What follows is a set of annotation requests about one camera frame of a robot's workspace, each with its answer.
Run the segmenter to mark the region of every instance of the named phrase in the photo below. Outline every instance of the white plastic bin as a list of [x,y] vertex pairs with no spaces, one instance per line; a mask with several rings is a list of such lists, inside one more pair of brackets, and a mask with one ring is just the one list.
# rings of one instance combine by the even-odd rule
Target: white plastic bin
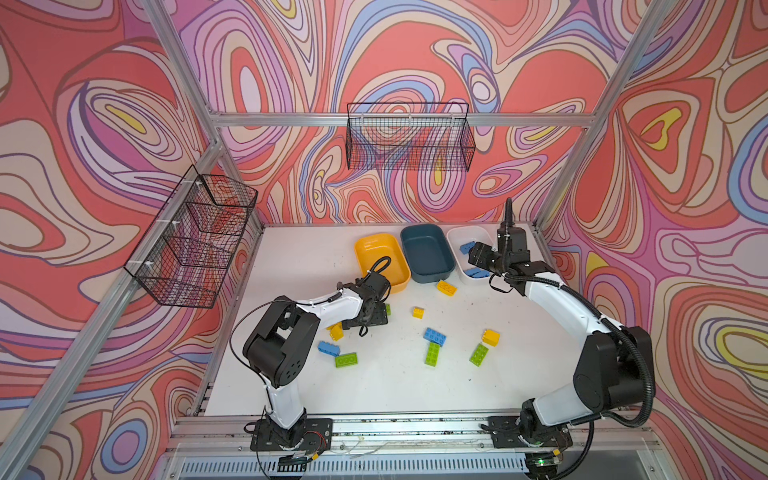
[[459,249],[462,245],[469,242],[482,242],[491,247],[494,247],[495,242],[491,238],[491,234],[488,231],[480,227],[479,225],[467,225],[466,227],[456,227],[448,230],[445,234],[445,238],[448,239],[448,245],[451,247],[453,257],[456,258],[456,265],[458,266],[458,278],[462,283],[466,285],[477,285],[479,283],[488,283],[488,277],[484,278],[472,278],[464,273],[464,270],[474,268],[474,265],[470,265],[469,255],[465,255]]

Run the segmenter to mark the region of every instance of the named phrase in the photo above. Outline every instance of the blue lego brick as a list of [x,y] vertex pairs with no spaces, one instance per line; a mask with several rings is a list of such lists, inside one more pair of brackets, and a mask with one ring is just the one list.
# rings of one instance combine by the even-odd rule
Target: blue lego brick
[[341,347],[328,342],[320,342],[317,349],[328,355],[339,356],[339,354],[341,354]]
[[486,278],[487,276],[491,275],[491,272],[487,270],[483,270],[482,268],[478,268],[478,267],[464,270],[464,273],[466,273],[467,276],[470,276],[472,278]]
[[467,255],[467,254],[469,254],[469,251],[472,250],[472,248],[475,246],[475,243],[477,243],[477,242],[465,243],[464,245],[461,245],[458,249],[463,254]]
[[424,332],[424,338],[432,343],[437,343],[440,346],[445,345],[445,335],[440,332],[436,332],[433,329],[427,329],[427,331]]

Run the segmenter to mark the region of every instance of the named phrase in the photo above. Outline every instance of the plastic bin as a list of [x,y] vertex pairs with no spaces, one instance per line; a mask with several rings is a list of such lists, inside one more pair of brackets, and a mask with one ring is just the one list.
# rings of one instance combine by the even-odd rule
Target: plastic bin
[[462,245],[469,242],[481,242],[493,247],[495,242],[491,238],[491,234],[479,225],[467,225],[466,227],[452,228],[451,230],[448,230],[448,233],[446,233],[445,236],[448,238],[448,245],[451,247],[453,257],[456,258],[456,264],[458,265],[458,279],[466,285],[477,285],[480,283],[483,285],[487,284],[488,277],[472,278],[464,273],[464,270],[474,268],[475,266],[468,262],[469,255],[462,253],[460,248]]
[[402,229],[400,240],[411,275],[418,283],[445,280],[456,267],[445,234],[433,223]]
[[411,270],[408,268],[406,258],[402,255],[402,250],[395,237],[389,233],[377,233],[370,237],[363,237],[355,242],[355,255],[362,275],[368,273],[368,270],[379,258],[391,258],[392,263],[382,272],[382,275],[392,285],[389,293],[398,293],[406,289],[408,281],[411,279]]

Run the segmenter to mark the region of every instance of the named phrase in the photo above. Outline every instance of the red wire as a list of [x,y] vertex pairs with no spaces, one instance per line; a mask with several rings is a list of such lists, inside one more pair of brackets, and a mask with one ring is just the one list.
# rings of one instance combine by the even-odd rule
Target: red wire
[[326,438],[320,432],[315,432],[314,430],[307,430],[306,432],[307,433],[314,433],[315,435],[320,437],[320,441],[322,442],[322,444],[320,444],[320,448],[324,449],[326,447],[326,445],[328,445],[326,443]]

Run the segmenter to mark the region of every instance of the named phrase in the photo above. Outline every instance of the yellow plastic bin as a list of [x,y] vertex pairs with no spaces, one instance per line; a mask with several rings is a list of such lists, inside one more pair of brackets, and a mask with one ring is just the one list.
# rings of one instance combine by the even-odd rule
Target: yellow plastic bin
[[397,239],[389,233],[377,233],[363,237],[355,242],[355,255],[360,264],[360,273],[365,275],[373,264],[381,257],[389,257],[392,263],[382,272],[382,275],[392,284],[390,293],[402,292],[411,280],[411,270],[408,268],[406,257],[397,243]]

